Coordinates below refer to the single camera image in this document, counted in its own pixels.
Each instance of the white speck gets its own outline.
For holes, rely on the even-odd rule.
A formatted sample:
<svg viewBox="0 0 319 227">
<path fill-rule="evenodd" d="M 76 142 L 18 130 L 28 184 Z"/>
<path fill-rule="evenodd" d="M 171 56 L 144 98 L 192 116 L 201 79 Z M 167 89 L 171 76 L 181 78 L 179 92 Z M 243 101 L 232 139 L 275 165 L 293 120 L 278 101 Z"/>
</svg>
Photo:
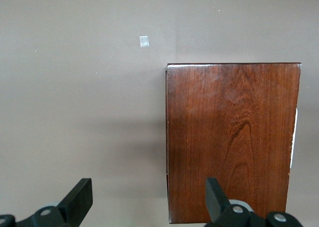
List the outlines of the white speck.
<svg viewBox="0 0 319 227">
<path fill-rule="evenodd" d="M 140 45 L 141 48 L 149 47 L 149 37 L 148 36 L 140 36 Z"/>
</svg>

